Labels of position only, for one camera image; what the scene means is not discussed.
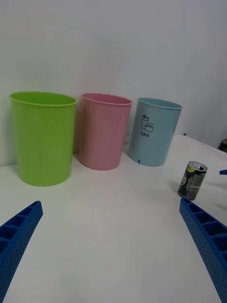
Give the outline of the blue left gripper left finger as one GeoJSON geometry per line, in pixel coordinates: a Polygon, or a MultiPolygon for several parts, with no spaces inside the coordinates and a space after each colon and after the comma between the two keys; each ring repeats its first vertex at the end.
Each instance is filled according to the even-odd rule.
{"type": "Polygon", "coordinates": [[[42,216],[42,204],[35,201],[0,227],[0,302],[42,216]]]}

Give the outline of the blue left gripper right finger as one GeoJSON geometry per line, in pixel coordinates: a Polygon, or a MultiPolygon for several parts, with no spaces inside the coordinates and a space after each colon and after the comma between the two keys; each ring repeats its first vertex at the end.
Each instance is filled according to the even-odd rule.
{"type": "Polygon", "coordinates": [[[227,302],[227,227],[186,198],[179,211],[221,302],[227,302]]]}

